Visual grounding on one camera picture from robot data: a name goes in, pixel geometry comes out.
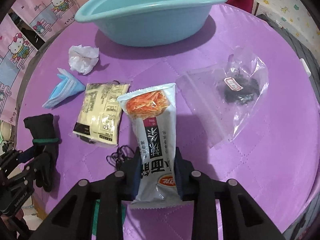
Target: light blue plastic basin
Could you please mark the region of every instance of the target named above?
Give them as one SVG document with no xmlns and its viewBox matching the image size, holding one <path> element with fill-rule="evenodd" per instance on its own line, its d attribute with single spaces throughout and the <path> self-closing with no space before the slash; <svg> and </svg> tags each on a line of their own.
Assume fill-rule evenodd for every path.
<svg viewBox="0 0 320 240">
<path fill-rule="evenodd" d="M 150 47 L 181 41 L 201 29 L 213 4 L 227 0 L 89 0 L 77 22 L 94 22 L 116 43 Z"/>
</svg>

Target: crumpled tissue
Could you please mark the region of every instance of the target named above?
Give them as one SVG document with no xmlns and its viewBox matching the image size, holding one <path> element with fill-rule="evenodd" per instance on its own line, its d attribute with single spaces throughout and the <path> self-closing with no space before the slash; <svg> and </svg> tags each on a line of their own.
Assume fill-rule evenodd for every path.
<svg viewBox="0 0 320 240">
<path fill-rule="evenodd" d="M 69 49 L 69 65 L 71 70 L 76 70 L 87 75 L 99 60 L 99 48 L 90 46 L 71 46 Z"/>
<path fill-rule="evenodd" d="M 58 68 L 57 76 L 61 82 L 53 89 L 49 99 L 42 105 L 44 108 L 52 108 L 67 97 L 73 96 L 85 90 L 85 86 L 65 69 Z"/>
</svg>

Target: blue surgical mask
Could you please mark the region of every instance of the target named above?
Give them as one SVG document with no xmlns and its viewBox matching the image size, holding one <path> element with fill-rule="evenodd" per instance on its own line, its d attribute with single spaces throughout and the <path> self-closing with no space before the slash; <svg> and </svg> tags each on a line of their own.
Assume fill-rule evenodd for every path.
<svg viewBox="0 0 320 240">
<path fill-rule="evenodd" d="M 61 82 L 53 89 L 49 99 L 42 105 L 44 108 L 52 108 L 67 97 L 73 96 L 85 90 L 85 86 L 65 69 L 58 68 L 57 76 Z"/>
</svg>

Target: round table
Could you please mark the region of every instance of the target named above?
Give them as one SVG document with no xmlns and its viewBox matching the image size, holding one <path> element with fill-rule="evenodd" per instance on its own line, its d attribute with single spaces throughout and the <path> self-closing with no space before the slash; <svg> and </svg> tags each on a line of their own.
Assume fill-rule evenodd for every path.
<svg viewBox="0 0 320 240">
<path fill-rule="evenodd" d="M 100 60 L 83 76 L 83 84 L 118 80 L 130 82 L 129 91 L 175 82 L 188 69 L 226 62 L 235 46 L 248 46 L 269 72 L 269 89 L 258 112 L 238 137 L 215 150 L 209 148 L 199 120 L 191 114 L 179 90 L 177 146 L 182 157 L 212 179 L 237 179 L 283 232 L 306 204 L 319 162 L 317 102 L 305 70 L 291 47 L 267 23 L 229 5 L 212 7 L 204 27 L 192 37 L 154 48 L 132 48 L 110 41 L 94 24 L 73 23 L 46 51 L 26 89 L 18 120 L 19 150 L 32 145 L 23 119 L 52 113 L 59 116 L 59 146 L 55 187 L 51 193 L 36 189 L 50 212 L 80 179 L 96 181 L 114 171 L 106 156 L 115 148 L 87 144 L 70 136 L 84 93 L 47 110 L 42 104 L 59 82 L 57 67 L 70 71 L 72 45 L 100 48 Z M 131 123 L 124 114 L 119 145 L 137 146 Z M 125 239 L 190 239 L 192 206 L 129 210 Z"/>
</svg>

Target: silver rivet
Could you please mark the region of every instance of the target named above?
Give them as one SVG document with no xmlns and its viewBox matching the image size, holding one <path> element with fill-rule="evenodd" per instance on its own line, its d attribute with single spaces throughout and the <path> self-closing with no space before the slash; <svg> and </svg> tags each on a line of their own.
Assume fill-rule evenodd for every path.
<svg viewBox="0 0 320 240">
<path fill-rule="evenodd" d="M 193 171 L 193 172 L 191 172 L 191 175 L 193 177 L 200 177 L 201 176 L 201 172 L 200 171 Z"/>
<path fill-rule="evenodd" d="M 228 183 L 230 186 L 236 186 L 238 184 L 238 181 L 236 181 L 235 179 L 229 179 Z"/>
<path fill-rule="evenodd" d="M 78 185 L 80 187 L 84 187 L 88 184 L 88 181 L 86 179 L 81 179 L 81 181 L 78 182 Z"/>
<path fill-rule="evenodd" d="M 123 171 L 116 171 L 116 172 L 115 172 L 115 176 L 116 176 L 117 178 L 121 178 L 121 177 L 124 176 L 124 172 L 123 172 Z"/>
</svg>

